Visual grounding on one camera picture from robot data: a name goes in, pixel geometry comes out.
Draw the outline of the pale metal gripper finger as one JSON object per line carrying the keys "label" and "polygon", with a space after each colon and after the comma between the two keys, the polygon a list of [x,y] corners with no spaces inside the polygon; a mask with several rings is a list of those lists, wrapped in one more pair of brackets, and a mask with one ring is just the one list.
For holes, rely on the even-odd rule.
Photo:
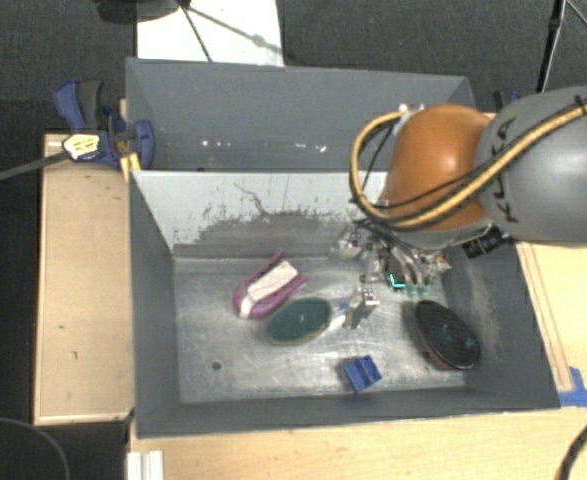
{"label": "pale metal gripper finger", "polygon": [[357,287],[349,297],[344,326],[348,329],[357,329],[362,320],[380,305],[380,301],[372,287]]}
{"label": "pale metal gripper finger", "polygon": [[348,316],[349,313],[349,306],[347,303],[342,303],[339,306],[337,306],[332,314],[332,319],[330,324],[327,327],[327,331],[335,331],[339,328],[341,328],[345,321],[346,321],[346,317]]}

